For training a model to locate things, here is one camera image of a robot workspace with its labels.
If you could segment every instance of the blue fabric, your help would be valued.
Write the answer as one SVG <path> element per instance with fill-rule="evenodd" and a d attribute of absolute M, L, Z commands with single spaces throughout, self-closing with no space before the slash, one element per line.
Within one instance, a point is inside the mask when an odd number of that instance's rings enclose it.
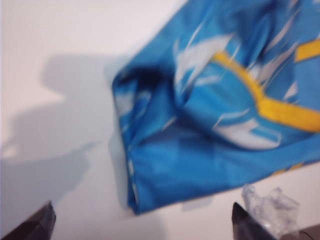
<path fill-rule="evenodd" d="M 294 63 L 297 45 L 318 37 L 316 23 L 312 0 L 190 0 L 118 73 L 136 214 L 320 159 L 320 134 L 259 116 L 238 77 L 210 61 L 227 51 L 269 97 L 320 111 L 320 58 Z"/>

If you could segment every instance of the plastic bag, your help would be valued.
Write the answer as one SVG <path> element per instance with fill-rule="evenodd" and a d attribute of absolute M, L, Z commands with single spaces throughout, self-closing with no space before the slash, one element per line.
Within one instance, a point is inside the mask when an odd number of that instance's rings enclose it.
<path fill-rule="evenodd" d="M 285 196 L 279 187 L 261 197 L 254 186 L 246 184 L 242 197 L 248 213 L 276 239 L 288 233 L 299 236 L 299 203 Z"/>

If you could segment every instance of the white table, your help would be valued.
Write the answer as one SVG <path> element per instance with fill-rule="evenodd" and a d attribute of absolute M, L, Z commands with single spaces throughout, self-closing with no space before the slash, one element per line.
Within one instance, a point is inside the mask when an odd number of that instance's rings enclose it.
<path fill-rule="evenodd" d="M 241 189 L 134 216 L 110 85 L 183 0 L 1 1 L 2 236 L 46 200 L 53 240 L 232 239 Z M 320 164 L 255 184 L 320 223 Z"/>

